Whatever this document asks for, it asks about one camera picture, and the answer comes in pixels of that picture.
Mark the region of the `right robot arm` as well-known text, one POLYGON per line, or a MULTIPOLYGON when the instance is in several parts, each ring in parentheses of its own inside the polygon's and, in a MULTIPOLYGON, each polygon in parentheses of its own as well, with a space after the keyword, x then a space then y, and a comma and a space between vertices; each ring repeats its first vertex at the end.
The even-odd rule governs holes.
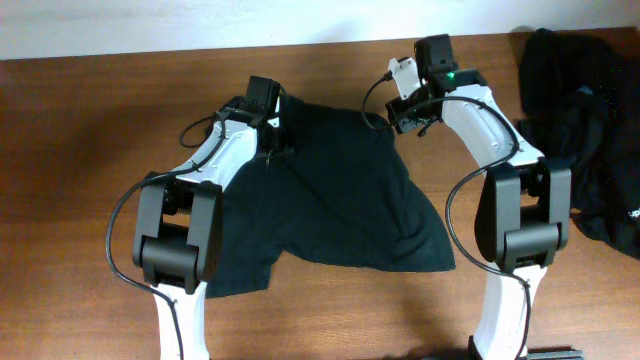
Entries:
POLYGON ((480 321, 468 341, 470 359, 580 359, 573 348, 527 346, 537 289, 569 238, 571 170, 531 145, 496 104, 476 69, 462 69, 448 35, 414 44, 411 57, 390 60, 383 76, 398 97, 386 109, 399 133, 441 122, 461 139, 476 170, 452 189, 484 178, 474 220, 487 274, 480 321))

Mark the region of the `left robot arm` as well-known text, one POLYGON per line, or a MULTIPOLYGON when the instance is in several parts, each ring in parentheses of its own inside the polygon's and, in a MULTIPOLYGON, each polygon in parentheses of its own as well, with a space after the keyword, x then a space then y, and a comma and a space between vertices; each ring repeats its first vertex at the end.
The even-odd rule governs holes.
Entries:
POLYGON ((160 356, 206 359, 204 299, 223 242, 224 191, 258 156, 287 151, 281 107, 286 90, 251 76, 244 95, 208 119, 194 154, 141 187, 132 249, 156 302, 160 356))

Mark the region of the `black t-shirt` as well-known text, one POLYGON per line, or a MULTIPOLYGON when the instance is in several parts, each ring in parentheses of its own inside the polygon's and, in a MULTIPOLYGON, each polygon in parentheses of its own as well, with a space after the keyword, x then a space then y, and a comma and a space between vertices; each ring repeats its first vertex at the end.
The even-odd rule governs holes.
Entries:
POLYGON ((376 114, 290 97, 294 151, 245 164, 224 192, 223 248, 209 298, 265 290, 284 252, 384 272, 455 267, 435 207, 411 180, 376 114))

